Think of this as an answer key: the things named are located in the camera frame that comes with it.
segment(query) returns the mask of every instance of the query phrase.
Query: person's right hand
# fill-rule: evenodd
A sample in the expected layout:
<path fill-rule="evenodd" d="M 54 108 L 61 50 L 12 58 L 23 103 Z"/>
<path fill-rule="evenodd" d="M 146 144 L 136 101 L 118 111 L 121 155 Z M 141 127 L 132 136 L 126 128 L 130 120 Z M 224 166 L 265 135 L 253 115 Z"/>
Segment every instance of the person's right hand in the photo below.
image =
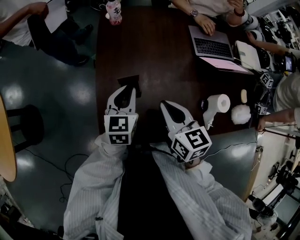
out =
<path fill-rule="evenodd" d="M 28 6 L 29 6 L 29 14 L 31 15 L 40 15 L 45 19 L 49 13 L 47 3 L 45 2 L 35 2 L 29 4 Z"/>
<path fill-rule="evenodd" d="M 266 126 L 266 121 L 265 121 L 264 117 L 262 117 L 262 118 L 259 119 L 259 122 L 258 122 L 256 130 L 258 132 L 261 132 L 261 131 L 264 130 L 265 126 Z"/>
<path fill-rule="evenodd" d="M 253 45 L 256 44 L 256 39 L 254 38 L 253 34 L 251 32 L 246 32 L 247 33 L 247 37 L 249 39 L 249 42 L 252 43 Z"/>
<path fill-rule="evenodd" d="M 195 18 L 196 23 L 203 28 L 206 34 L 212 36 L 216 31 L 216 24 L 207 16 L 199 14 Z"/>

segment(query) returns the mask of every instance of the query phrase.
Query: person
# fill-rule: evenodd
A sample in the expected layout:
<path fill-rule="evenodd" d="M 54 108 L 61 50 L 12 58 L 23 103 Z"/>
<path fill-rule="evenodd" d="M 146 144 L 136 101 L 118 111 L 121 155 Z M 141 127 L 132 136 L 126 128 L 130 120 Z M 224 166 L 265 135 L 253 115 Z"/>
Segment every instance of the person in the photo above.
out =
<path fill-rule="evenodd" d="M 300 51 L 296 49 L 288 49 L 274 43 L 257 41 L 251 32 L 247 32 L 248 39 L 255 47 L 263 48 L 271 53 L 284 56 L 285 53 L 292 53 L 297 59 L 300 59 Z M 290 74 L 287 78 L 283 78 L 278 84 L 273 106 L 275 113 L 265 115 L 260 118 L 257 130 L 262 131 L 266 122 L 296 122 L 300 128 L 300 72 Z"/>
<path fill-rule="evenodd" d="M 209 17 L 223 15 L 229 25 L 238 26 L 245 14 L 243 0 L 172 0 L 172 4 L 192 16 L 204 32 L 211 36 L 216 30 L 216 24 Z"/>
<path fill-rule="evenodd" d="M 209 163 L 179 163 L 165 142 L 136 153 L 104 133 L 95 144 L 75 173 L 63 239 L 251 239 L 248 207 Z"/>
<path fill-rule="evenodd" d="M 87 63 L 89 57 L 79 55 L 72 40 L 75 40 L 77 44 L 82 44 L 91 33 L 93 26 L 88 25 L 84 29 L 80 29 L 69 17 L 51 34 L 43 21 L 48 12 L 46 2 L 1 0 L 0 38 L 20 46 L 35 46 L 69 65 L 81 66 Z M 29 30 L 30 24 L 27 23 L 27 19 L 31 15 L 39 16 L 31 22 L 34 32 Z"/>

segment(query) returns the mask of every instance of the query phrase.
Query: laptop keyboard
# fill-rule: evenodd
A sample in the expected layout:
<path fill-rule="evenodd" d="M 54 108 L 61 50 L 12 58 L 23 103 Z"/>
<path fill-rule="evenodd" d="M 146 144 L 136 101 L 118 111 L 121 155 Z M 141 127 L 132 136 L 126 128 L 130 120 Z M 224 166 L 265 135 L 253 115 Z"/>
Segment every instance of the laptop keyboard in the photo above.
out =
<path fill-rule="evenodd" d="M 211 40 L 194 38 L 198 53 L 217 55 L 232 58 L 228 44 L 219 43 Z"/>

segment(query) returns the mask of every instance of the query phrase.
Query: black stool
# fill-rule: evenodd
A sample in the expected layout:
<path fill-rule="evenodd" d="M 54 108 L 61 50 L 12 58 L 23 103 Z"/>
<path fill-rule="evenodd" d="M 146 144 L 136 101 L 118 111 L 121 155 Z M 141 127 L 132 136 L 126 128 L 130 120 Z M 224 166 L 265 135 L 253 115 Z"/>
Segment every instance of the black stool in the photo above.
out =
<path fill-rule="evenodd" d="M 20 124 L 10 127 L 11 132 L 21 130 L 26 141 L 15 146 L 19 152 L 29 146 L 39 144 L 44 137 L 44 123 L 39 110 L 33 105 L 7 110 L 8 117 L 20 116 Z"/>

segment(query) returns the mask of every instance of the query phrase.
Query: laptop screen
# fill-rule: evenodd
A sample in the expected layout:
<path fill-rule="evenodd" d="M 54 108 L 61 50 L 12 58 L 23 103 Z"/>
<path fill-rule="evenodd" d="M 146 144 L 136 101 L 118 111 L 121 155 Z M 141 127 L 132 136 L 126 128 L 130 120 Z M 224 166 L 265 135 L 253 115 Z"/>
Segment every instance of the laptop screen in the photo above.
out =
<path fill-rule="evenodd" d="M 222 60 L 222 59 L 216 59 L 216 58 L 205 58 L 205 57 L 200 57 L 200 58 L 219 69 L 228 69 L 228 70 L 232 70 L 232 71 L 249 73 L 246 69 L 244 69 L 241 66 L 235 64 L 234 62 L 230 62 L 228 60 Z"/>

